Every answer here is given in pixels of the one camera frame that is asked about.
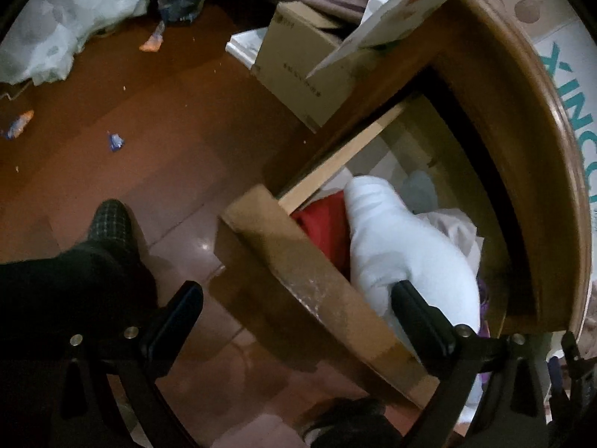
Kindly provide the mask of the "white underwear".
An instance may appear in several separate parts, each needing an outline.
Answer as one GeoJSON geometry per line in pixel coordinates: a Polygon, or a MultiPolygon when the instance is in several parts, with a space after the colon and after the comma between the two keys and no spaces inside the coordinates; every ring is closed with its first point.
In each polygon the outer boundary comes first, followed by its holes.
{"type": "Polygon", "coordinates": [[[350,282],[410,352],[391,308],[395,283],[408,280],[452,325],[479,332],[479,290],[465,256],[448,238],[406,207],[395,188],[357,176],[344,188],[350,226],[350,282]]]}

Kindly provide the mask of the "wooden nightstand drawer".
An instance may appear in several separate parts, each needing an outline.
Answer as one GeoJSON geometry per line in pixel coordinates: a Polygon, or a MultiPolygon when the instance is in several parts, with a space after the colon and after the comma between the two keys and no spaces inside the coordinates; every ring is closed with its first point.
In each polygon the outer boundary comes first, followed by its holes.
{"type": "Polygon", "coordinates": [[[263,184],[251,187],[222,213],[216,248],[229,276],[257,298],[273,321],[296,333],[300,321],[312,318],[323,345],[340,350],[335,357],[349,377],[380,380],[423,408],[437,379],[292,217],[357,173],[381,176],[403,188],[417,170],[429,174],[441,206],[460,207],[476,221],[490,241],[482,269],[498,272],[506,250],[489,199],[445,118],[425,97],[396,105],[280,196],[263,184]]]}

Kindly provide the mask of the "red knitted garment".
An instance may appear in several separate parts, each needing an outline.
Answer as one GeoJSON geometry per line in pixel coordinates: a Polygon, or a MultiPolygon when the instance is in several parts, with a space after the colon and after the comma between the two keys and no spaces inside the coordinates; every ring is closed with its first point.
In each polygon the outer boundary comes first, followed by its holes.
{"type": "Polygon", "coordinates": [[[350,279],[350,226],[344,191],[315,200],[290,216],[334,267],[350,279]]]}

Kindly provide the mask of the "purple satin garment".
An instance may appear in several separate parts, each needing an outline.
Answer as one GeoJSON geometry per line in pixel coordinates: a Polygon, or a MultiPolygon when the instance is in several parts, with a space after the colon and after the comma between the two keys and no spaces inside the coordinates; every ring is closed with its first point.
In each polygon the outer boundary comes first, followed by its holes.
{"type": "Polygon", "coordinates": [[[487,321],[487,314],[490,306],[490,294],[486,283],[478,278],[479,290],[479,332],[478,335],[482,338],[490,338],[490,328],[487,321]]]}

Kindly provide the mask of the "beige grey garment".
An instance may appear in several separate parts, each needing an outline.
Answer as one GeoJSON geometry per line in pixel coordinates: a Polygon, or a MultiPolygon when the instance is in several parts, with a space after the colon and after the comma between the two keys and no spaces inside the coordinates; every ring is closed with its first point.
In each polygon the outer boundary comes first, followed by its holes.
{"type": "Polygon", "coordinates": [[[465,256],[472,273],[478,275],[485,239],[478,235],[478,228],[463,211],[458,208],[438,209],[417,214],[417,217],[441,231],[465,256]]]}

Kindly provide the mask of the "pale grey small garment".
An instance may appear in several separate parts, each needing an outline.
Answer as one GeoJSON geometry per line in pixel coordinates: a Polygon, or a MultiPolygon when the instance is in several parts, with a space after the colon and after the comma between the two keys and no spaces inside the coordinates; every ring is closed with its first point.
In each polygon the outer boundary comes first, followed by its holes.
{"type": "Polygon", "coordinates": [[[410,174],[398,193],[413,214],[426,214],[439,208],[435,185],[424,171],[417,170],[410,174]]]}

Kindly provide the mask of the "plaid slipper foot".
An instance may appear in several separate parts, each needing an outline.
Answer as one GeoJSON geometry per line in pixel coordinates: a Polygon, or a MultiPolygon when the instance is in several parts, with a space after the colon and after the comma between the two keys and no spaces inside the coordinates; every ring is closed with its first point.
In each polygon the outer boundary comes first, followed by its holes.
{"type": "Polygon", "coordinates": [[[114,261],[140,259],[131,216],[117,199],[104,200],[97,207],[84,245],[114,261]]]}

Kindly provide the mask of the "orange blue wrapper on floor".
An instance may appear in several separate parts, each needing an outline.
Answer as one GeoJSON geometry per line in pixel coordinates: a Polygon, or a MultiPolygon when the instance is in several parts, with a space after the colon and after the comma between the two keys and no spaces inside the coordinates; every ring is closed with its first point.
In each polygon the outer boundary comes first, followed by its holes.
{"type": "Polygon", "coordinates": [[[22,135],[23,131],[27,127],[27,124],[30,123],[30,121],[33,119],[33,117],[34,117],[33,110],[28,110],[25,113],[20,114],[20,116],[17,117],[16,120],[14,120],[12,124],[10,124],[8,131],[6,131],[6,133],[4,134],[5,138],[7,140],[17,139],[19,136],[22,135]]]}

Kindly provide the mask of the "brown wooden nightstand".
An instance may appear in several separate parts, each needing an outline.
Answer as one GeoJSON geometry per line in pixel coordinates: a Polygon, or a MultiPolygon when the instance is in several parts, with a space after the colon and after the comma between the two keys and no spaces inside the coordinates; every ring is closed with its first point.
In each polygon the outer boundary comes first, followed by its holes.
{"type": "Polygon", "coordinates": [[[428,12],[321,131],[292,139],[274,158],[267,186],[292,186],[428,72],[435,74],[433,95],[452,102],[463,119],[459,136],[486,155],[487,190],[519,262],[516,273],[533,286],[534,313],[512,315],[507,327],[579,332],[592,246],[582,156],[553,80],[497,0],[444,0],[428,12]]]}

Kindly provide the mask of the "white flat box on floor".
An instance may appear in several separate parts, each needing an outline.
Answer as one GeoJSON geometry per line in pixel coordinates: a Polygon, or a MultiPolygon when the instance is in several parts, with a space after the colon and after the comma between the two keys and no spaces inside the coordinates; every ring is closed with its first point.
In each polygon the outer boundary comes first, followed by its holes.
{"type": "Polygon", "coordinates": [[[247,69],[251,69],[256,62],[266,32],[267,27],[261,27],[233,34],[230,41],[226,43],[225,50],[247,69]]]}

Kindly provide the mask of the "white leaf-print sheet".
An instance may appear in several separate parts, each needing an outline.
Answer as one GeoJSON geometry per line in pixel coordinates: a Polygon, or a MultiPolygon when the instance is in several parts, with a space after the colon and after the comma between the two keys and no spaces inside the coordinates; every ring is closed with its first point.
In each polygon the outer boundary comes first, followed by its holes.
{"type": "Polygon", "coordinates": [[[97,31],[144,14],[149,0],[29,0],[1,43],[1,81],[65,80],[97,31]]]}

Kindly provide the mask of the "brown cardboard box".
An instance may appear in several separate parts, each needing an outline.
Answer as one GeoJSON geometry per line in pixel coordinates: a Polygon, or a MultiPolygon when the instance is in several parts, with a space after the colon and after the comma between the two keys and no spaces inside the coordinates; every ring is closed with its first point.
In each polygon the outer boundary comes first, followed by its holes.
{"type": "Polygon", "coordinates": [[[339,23],[300,1],[277,5],[252,74],[310,130],[318,131],[378,64],[374,50],[358,50],[317,66],[341,46],[339,23]]]}

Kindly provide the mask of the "white XINCCI shoe box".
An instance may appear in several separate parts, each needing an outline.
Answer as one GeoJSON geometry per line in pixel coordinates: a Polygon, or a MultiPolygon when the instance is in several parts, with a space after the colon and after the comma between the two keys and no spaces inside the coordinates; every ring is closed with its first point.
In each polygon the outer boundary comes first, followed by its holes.
{"type": "Polygon", "coordinates": [[[582,154],[596,231],[596,44],[578,18],[572,19],[535,44],[536,53],[557,88],[582,154]]]}

